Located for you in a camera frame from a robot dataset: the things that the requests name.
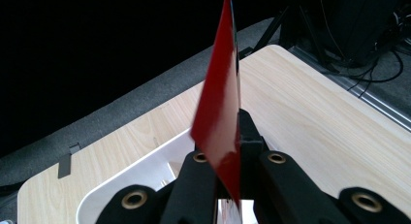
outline light wood surface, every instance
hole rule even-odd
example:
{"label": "light wood surface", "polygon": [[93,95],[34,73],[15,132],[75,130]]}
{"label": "light wood surface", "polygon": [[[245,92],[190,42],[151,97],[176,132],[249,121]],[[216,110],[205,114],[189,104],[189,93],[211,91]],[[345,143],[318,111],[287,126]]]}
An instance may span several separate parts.
{"label": "light wood surface", "polygon": [[[265,47],[240,61],[242,108],[269,145],[291,155],[333,195],[361,186],[411,216],[411,134],[291,53]],[[81,199],[191,126],[202,83],[30,178],[17,198],[24,223],[76,223]]]}

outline red fabric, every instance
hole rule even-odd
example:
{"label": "red fabric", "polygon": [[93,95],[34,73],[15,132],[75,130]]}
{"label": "red fabric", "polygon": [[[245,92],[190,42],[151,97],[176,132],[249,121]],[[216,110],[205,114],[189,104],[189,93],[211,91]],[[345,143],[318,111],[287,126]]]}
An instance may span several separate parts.
{"label": "red fabric", "polygon": [[235,34],[231,0],[224,0],[191,136],[239,207],[239,90]]}

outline gray carpet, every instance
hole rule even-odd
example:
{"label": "gray carpet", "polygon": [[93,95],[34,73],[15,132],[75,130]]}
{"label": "gray carpet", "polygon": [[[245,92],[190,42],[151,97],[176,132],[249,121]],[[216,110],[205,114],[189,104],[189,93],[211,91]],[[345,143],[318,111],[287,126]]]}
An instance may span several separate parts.
{"label": "gray carpet", "polygon": [[[239,31],[237,33],[238,49],[253,48],[270,22],[271,18]],[[277,31],[271,38],[272,41],[278,39],[278,36],[279,32]],[[0,186],[13,184],[34,176],[56,164],[62,155],[69,152],[69,146],[79,144],[80,147],[87,147],[115,129],[197,84],[205,77],[211,50],[210,47],[199,52],[109,105],[35,143],[0,158]],[[291,52],[320,72],[327,72],[318,65],[312,54],[303,47],[292,48]],[[406,54],[401,54],[400,57],[404,63],[404,72],[401,76],[386,83],[372,83],[361,98],[366,101],[369,97],[375,96],[378,100],[383,101],[387,107],[409,119],[409,116],[411,116],[411,94],[409,92],[411,57]],[[392,54],[384,54],[381,56],[379,65],[375,68],[373,78],[388,78],[397,68],[398,62]],[[357,71],[344,73],[354,74]],[[354,80],[341,80],[337,77],[333,78],[331,75],[327,76],[344,87],[355,84]],[[366,85],[366,82],[362,82],[350,91],[353,95],[359,96],[366,88]],[[16,220],[16,193],[0,198],[0,221],[5,219]]]}

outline brass insert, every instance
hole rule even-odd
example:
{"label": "brass insert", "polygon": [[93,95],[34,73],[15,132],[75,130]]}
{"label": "brass insert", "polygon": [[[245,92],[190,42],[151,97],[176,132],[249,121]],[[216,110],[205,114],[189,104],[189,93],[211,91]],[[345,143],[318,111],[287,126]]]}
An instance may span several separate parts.
{"label": "brass insert", "polygon": [[121,205],[127,209],[139,208],[147,201],[147,194],[142,190],[128,193],[121,201]]}
{"label": "brass insert", "polygon": [[355,193],[351,199],[354,204],[370,212],[379,212],[383,209],[380,202],[366,193]]}
{"label": "brass insert", "polygon": [[268,158],[269,158],[269,161],[271,161],[272,163],[276,163],[276,164],[283,164],[286,161],[285,157],[278,153],[269,154]]}
{"label": "brass insert", "polygon": [[203,153],[198,153],[193,156],[194,161],[197,163],[205,163],[206,162],[206,156]]}

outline black bracket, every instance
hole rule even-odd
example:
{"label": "black bracket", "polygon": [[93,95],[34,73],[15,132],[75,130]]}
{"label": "black bracket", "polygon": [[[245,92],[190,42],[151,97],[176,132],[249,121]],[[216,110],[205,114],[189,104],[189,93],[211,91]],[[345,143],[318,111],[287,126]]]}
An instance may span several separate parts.
{"label": "black bracket", "polygon": [[[254,201],[259,223],[411,223],[398,208],[361,187],[338,199],[324,193],[298,163],[269,150],[248,112],[240,110],[240,197]],[[97,223],[216,223],[217,200],[230,199],[203,154],[187,154],[178,178],[161,190],[132,185],[117,192]]]}
{"label": "black bracket", "polygon": [[81,150],[79,143],[69,147],[70,152],[63,155],[58,161],[58,178],[68,176],[72,170],[72,155]]}

